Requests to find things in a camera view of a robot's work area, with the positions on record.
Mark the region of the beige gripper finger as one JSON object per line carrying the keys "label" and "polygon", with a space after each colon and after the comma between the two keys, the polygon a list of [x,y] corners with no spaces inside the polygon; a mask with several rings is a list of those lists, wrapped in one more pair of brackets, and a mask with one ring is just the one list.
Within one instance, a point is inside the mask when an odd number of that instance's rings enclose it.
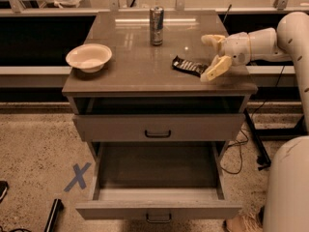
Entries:
{"label": "beige gripper finger", "polygon": [[212,46],[213,48],[219,48],[225,39],[226,37],[223,35],[204,35],[201,37],[203,44]]}
{"label": "beige gripper finger", "polygon": [[201,74],[200,80],[202,82],[212,81],[223,73],[229,70],[232,66],[232,59],[230,56],[219,57],[216,55],[211,65]]}

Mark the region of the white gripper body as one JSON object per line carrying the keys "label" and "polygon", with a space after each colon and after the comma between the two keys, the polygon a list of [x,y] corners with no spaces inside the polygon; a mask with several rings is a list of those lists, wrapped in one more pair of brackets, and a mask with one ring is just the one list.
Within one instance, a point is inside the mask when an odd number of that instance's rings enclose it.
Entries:
{"label": "white gripper body", "polygon": [[247,33],[241,32],[225,38],[220,45],[220,56],[229,56],[232,65],[246,65],[250,61],[250,40]]}

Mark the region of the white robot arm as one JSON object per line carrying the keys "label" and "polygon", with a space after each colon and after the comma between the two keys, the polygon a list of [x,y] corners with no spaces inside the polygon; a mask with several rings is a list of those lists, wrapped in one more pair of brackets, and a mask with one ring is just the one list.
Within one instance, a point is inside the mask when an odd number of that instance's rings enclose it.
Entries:
{"label": "white robot arm", "polygon": [[276,29],[267,28],[250,33],[204,35],[204,45],[211,46],[215,56],[201,74],[204,82],[211,81],[232,66],[253,60],[269,62],[292,61],[302,103],[305,127],[309,130],[309,15],[293,12],[285,15]]}

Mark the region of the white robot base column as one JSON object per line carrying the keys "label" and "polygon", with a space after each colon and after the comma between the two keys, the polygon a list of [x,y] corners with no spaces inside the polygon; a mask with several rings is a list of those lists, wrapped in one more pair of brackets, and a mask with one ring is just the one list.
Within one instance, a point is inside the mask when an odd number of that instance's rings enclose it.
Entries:
{"label": "white robot base column", "polygon": [[264,232],[309,232],[309,136],[275,153],[268,178]]}

